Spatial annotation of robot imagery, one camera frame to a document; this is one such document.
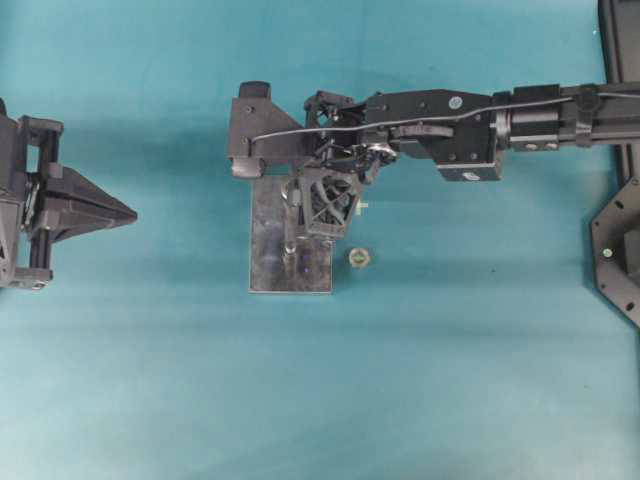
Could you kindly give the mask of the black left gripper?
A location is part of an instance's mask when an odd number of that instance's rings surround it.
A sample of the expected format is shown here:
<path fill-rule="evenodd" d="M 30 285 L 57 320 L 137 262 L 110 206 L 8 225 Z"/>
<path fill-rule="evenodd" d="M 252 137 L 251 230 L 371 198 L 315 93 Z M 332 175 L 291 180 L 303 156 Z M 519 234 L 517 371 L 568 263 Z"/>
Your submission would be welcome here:
<path fill-rule="evenodd" d="M 53 278 L 52 244 L 126 226 L 137 213 L 78 171 L 54 165 L 64 126 L 49 119 L 9 117 L 1 105 L 1 286 L 40 290 Z M 45 210 L 45 192 L 109 210 L 105 216 Z"/>

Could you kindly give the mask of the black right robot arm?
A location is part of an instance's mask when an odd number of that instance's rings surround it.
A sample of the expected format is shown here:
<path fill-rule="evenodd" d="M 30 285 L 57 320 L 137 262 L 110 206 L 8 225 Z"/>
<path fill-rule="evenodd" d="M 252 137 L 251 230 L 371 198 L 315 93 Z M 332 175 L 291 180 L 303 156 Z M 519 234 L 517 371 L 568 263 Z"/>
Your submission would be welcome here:
<path fill-rule="evenodd" d="M 510 149 L 639 140 L 636 83 L 378 93 L 359 103 L 315 96 L 305 109 L 307 150 L 281 187 L 297 238 L 343 237 L 364 187 L 401 155 L 433 161 L 448 181 L 497 181 Z"/>

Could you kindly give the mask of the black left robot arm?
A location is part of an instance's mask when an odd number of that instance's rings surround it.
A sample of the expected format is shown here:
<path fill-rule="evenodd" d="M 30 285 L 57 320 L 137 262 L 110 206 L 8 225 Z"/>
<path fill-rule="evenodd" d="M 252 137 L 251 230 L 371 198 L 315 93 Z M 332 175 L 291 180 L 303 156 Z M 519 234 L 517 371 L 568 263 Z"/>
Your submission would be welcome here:
<path fill-rule="evenodd" d="M 52 245 L 129 225 L 138 215 L 59 163 L 64 124 L 1 107 L 1 286 L 41 290 L 53 279 Z"/>

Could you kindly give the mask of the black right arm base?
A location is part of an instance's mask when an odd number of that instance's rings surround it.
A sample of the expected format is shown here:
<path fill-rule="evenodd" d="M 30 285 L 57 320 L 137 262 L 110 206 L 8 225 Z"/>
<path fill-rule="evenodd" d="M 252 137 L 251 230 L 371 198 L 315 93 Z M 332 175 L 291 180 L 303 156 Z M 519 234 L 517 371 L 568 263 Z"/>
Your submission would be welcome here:
<path fill-rule="evenodd" d="M 639 80 L 639 3 L 598 3 L 601 43 L 610 83 Z M 634 325 L 639 324 L 639 146 L 614 148 L 618 190 L 591 222 L 594 282 Z"/>

